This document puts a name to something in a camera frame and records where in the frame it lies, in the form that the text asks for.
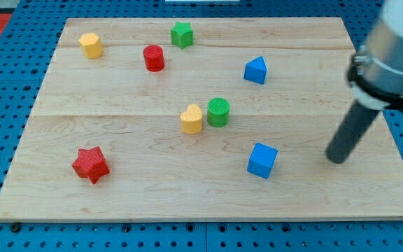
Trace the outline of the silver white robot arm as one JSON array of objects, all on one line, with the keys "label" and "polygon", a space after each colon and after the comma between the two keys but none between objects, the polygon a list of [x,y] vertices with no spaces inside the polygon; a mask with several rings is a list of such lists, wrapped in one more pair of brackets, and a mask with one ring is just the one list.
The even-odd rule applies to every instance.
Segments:
[{"label": "silver white robot arm", "polygon": [[347,72],[355,100],[325,154],[345,162],[383,109],[403,112],[403,1],[389,0]]}]

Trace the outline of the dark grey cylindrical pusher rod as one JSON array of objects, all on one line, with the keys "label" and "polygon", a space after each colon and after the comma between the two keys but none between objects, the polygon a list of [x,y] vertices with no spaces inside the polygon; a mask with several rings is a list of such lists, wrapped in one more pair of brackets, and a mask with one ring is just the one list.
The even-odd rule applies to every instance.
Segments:
[{"label": "dark grey cylindrical pusher rod", "polygon": [[379,113],[355,100],[326,148],[327,159],[335,164],[345,162]]}]

